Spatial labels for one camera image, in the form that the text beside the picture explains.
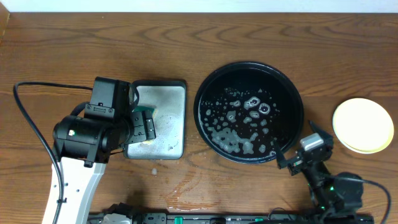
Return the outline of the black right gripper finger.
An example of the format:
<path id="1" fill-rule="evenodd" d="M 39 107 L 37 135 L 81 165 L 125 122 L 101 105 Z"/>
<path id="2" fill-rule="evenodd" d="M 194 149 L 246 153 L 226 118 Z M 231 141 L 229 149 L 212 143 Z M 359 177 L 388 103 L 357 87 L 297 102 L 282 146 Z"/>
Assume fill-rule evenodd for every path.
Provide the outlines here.
<path id="1" fill-rule="evenodd" d="M 326 131 L 324 131 L 317 124 L 315 124 L 312 120 L 309 120 L 308 123 L 310 125 L 311 130 L 314 133 L 317 133 L 323 140 L 330 140 L 331 139 L 331 135 L 329 133 L 327 133 Z"/>
<path id="2" fill-rule="evenodd" d="M 274 141 L 274 151 L 275 151 L 275 158 L 277 161 L 277 166 L 279 169 L 285 168 L 286 165 L 286 159 L 284 157 L 283 152 L 281 151 L 281 148 L 279 146 L 279 143 Z"/>

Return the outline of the green yellow sponge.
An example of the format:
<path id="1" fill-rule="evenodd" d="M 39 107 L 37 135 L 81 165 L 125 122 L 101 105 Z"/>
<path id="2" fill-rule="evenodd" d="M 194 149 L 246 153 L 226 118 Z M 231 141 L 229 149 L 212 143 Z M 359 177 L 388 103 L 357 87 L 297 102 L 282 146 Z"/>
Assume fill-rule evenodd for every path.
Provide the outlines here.
<path id="1" fill-rule="evenodd" d="M 139 143 L 156 138 L 153 113 L 155 109 L 145 106 L 138 106 L 132 112 L 132 123 L 134 133 L 132 143 Z"/>

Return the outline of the yellow plate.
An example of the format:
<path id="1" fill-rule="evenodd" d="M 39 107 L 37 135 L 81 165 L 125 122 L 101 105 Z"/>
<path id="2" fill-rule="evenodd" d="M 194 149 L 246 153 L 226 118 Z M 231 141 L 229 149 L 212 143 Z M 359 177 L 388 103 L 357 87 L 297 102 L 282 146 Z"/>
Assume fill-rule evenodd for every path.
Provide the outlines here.
<path id="1" fill-rule="evenodd" d="M 340 103 L 332 117 L 338 140 L 360 154 L 384 150 L 394 138 L 394 123 L 380 104 L 366 98 L 351 98 Z"/>

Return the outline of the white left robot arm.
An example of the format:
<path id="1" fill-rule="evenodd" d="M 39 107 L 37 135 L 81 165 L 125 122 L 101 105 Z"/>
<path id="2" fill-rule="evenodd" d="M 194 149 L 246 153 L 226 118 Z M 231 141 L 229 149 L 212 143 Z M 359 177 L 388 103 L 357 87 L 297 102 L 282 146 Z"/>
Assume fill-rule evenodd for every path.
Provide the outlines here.
<path id="1" fill-rule="evenodd" d="M 109 158 L 127 159 L 142 142 L 156 138 L 155 110 L 144 106 L 107 108 L 79 104 L 53 130 L 52 186 L 43 223 L 85 223 Z"/>

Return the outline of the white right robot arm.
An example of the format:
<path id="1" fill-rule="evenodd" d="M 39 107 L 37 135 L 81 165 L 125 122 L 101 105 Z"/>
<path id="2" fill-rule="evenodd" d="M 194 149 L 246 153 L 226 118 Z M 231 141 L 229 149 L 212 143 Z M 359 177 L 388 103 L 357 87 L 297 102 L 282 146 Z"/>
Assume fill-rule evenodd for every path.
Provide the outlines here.
<path id="1" fill-rule="evenodd" d="M 314 210 L 308 212 L 308 223 L 359 223 L 357 210 L 362 207 L 364 191 L 362 178 L 342 172 L 333 176 L 325 165 L 333 150 L 333 136 L 313 121 L 313 134 L 300 140 L 300 148 L 290 159 L 275 147 L 279 169 L 288 169 L 291 175 L 303 174 L 308 182 Z"/>

